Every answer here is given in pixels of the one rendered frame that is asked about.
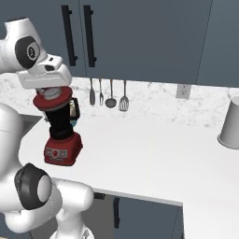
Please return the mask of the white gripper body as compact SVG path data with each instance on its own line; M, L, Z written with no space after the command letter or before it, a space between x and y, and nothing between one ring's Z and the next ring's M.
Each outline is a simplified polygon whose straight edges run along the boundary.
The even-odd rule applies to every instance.
M18 77L24 89L69 86L72 82L70 71L64 64L55 71L45 72L38 76L30 74L28 71L20 71Z

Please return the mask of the red blender lid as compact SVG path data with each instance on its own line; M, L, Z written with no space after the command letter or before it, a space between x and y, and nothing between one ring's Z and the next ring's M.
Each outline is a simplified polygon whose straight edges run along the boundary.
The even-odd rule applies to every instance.
M67 104L72 97L72 89L70 87L61 87L61 93L54 99L46 99L43 95L38 93L33 100L34 105L42 111L48 111L53 108L61 107Z

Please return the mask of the red and black blender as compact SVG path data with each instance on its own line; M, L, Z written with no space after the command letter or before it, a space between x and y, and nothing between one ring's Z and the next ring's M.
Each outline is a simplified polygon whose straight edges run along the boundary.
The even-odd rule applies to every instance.
M74 131L80 117L77 98L65 106L46 113L50 124L49 140L45 145L45 163L71 166L75 163L83 145L81 136Z

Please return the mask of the narrow blue-grey upper cupboard door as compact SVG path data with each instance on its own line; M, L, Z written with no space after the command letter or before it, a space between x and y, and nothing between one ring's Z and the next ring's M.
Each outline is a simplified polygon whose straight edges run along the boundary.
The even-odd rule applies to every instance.
M70 66L63 27L62 5L69 6L76 65ZM59 55L73 77L84 75L78 0L0 0L0 39L6 35L4 23L12 18L28 17L36 28L47 53Z

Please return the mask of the grey sink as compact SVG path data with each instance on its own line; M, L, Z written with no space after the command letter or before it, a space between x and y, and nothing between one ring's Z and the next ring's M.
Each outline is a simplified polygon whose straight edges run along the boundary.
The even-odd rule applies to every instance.
M42 116L21 114L23 122L22 137L24 137L41 119Z

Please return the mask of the grey hanging spoon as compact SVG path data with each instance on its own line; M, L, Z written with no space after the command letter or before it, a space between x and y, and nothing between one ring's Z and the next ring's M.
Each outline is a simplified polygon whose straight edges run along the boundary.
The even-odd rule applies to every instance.
M91 88L90 88L90 105L95 105L95 92L93 89L93 84L92 84L92 78L90 77L90 83L91 83Z

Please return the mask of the grey hanging fork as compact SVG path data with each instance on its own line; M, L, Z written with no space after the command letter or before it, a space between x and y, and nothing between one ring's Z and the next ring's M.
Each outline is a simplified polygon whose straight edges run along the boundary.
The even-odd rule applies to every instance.
M99 89L100 89L100 94L99 94L99 100L100 100L100 105L104 104L104 95L102 92L102 79L99 78Z

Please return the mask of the grey hanging ladle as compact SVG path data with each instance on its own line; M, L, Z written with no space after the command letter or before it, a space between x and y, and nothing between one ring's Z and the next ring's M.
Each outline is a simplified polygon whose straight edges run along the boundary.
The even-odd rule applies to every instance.
M117 104L117 100L113 97L113 80L110 80L110 97L105 100L105 105L108 108L113 108Z

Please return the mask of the grey hanging slotted spatula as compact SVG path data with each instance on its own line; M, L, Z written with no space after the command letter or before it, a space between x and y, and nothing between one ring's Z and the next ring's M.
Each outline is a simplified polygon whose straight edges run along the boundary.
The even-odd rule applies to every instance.
M129 99L126 95L126 93L123 94L123 96L119 100L119 111L126 112L129 108Z

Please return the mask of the wide blue-grey upper cupboard door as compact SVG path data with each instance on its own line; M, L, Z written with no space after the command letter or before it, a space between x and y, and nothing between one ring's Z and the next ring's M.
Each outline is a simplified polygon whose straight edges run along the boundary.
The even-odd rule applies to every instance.
M78 0L86 74L194 84L212 0ZM83 6L90 5L94 67L89 67Z

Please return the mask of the grey-brown lower cupboard front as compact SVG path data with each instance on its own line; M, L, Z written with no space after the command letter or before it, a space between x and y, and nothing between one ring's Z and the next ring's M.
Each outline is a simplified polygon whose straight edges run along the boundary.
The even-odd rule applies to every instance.
M94 239L114 239L113 200L110 195L106 194L104 200L94 199L82 217Z

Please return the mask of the blue-grey lower cupboard door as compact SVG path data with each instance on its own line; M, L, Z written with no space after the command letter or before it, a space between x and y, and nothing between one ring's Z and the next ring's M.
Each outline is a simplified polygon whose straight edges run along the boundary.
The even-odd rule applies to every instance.
M114 239L184 239L181 206L119 197Z

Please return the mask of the grey tapered pot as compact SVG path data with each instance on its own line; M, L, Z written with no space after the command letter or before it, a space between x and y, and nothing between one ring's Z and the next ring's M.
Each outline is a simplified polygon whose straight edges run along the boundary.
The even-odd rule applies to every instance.
M230 101L218 141L226 148L239 149L239 96Z

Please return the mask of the white wall socket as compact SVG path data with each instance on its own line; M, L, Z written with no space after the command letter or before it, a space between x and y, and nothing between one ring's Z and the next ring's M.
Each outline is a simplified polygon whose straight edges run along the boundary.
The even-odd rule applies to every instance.
M176 98L186 99L190 98L191 85L178 84L176 89Z

